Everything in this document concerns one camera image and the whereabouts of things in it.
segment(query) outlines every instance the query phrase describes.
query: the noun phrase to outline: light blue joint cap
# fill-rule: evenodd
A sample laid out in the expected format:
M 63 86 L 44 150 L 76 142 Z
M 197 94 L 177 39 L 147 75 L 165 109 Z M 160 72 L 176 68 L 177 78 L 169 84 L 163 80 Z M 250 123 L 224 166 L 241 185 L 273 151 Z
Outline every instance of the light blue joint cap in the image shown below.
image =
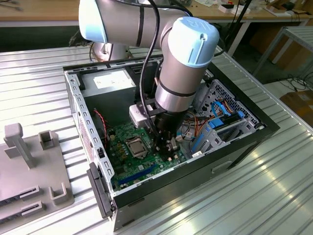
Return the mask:
M 181 17 L 174 22 L 168 35 L 168 46 L 179 62 L 200 68 L 212 60 L 219 38 L 218 30 L 208 22 L 194 17 Z
M 79 29 L 83 38 L 87 40 L 99 43 L 108 41 L 95 0 L 80 0 Z

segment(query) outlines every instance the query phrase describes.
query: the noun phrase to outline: cpu socket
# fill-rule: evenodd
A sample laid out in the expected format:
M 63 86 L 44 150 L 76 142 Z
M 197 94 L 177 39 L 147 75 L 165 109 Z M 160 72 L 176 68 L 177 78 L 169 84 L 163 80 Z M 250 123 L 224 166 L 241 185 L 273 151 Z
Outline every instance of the cpu socket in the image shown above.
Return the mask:
M 143 159 L 148 153 L 148 150 L 140 137 L 128 139 L 125 143 L 134 158 Z

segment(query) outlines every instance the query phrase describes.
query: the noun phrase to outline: ribbed metal surface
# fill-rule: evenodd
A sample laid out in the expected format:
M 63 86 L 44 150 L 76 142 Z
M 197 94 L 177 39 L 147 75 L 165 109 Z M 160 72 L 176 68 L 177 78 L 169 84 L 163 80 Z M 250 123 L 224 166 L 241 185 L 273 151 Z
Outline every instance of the ribbed metal surface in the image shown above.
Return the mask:
M 133 55 L 144 55 L 133 49 Z M 88 63 L 88 48 L 0 54 L 0 140 L 18 121 L 24 135 L 59 135 L 75 203 L 8 234 L 111 234 L 100 216 L 88 163 L 71 117 L 62 66 Z M 313 234 L 312 129 L 289 114 L 226 55 L 213 63 L 278 123 L 281 129 L 239 166 L 118 234 Z
M 313 52 L 313 26 L 286 27 L 283 33 Z

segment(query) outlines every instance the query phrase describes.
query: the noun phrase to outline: metal table leg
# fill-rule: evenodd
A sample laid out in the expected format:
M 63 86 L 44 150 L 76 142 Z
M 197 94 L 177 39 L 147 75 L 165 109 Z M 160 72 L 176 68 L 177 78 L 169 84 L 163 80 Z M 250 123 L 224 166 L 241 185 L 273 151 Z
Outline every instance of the metal table leg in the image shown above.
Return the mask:
M 243 25 L 240 27 L 239 29 L 239 32 L 237 33 L 230 49 L 228 50 L 228 55 L 232 56 L 236 49 L 237 49 L 237 46 L 239 45 L 241 39 L 243 38 L 244 34 L 246 33 L 246 30 L 248 29 L 249 25 L 250 25 L 251 22 L 245 22 L 243 23 Z
M 280 31 L 278 32 L 278 34 L 276 35 L 276 37 L 274 38 L 274 40 L 270 43 L 269 47 L 267 48 L 267 50 L 264 52 L 264 54 L 262 55 L 261 59 L 259 60 L 256 69 L 253 71 L 252 75 L 255 76 L 258 71 L 260 70 L 260 68 L 262 67 L 262 65 L 264 64 L 264 62 L 267 60 L 267 58 L 269 57 L 270 53 L 273 51 L 273 49 L 275 48 L 275 46 L 277 45 L 277 43 L 280 41 L 280 39 L 283 36 L 284 33 L 284 29 L 285 27 L 282 27 L 280 29 Z
M 299 26 L 305 26 L 309 20 L 302 21 Z M 284 46 L 280 49 L 280 51 L 277 53 L 275 58 L 273 59 L 272 63 L 276 64 L 277 61 L 282 57 L 282 55 L 285 53 L 285 51 L 288 49 L 288 47 L 293 42 L 292 39 L 288 39 L 288 41 L 284 44 Z

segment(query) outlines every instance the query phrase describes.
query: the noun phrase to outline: green motherboard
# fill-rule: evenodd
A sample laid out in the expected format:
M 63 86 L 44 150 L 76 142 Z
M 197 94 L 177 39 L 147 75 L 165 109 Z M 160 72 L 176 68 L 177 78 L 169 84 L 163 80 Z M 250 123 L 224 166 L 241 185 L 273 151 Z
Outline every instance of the green motherboard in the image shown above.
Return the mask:
M 110 149 L 106 152 L 115 172 L 112 178 L 115 191 L 137 184 L 187 160 L 178 150 L 173 153 L 173 157 L 164 161 L 159 153 L 152 152 L 153 142 L 145 129 L 136 129 L 132 123 L 113 127 L 108 133 L 111 140 Z

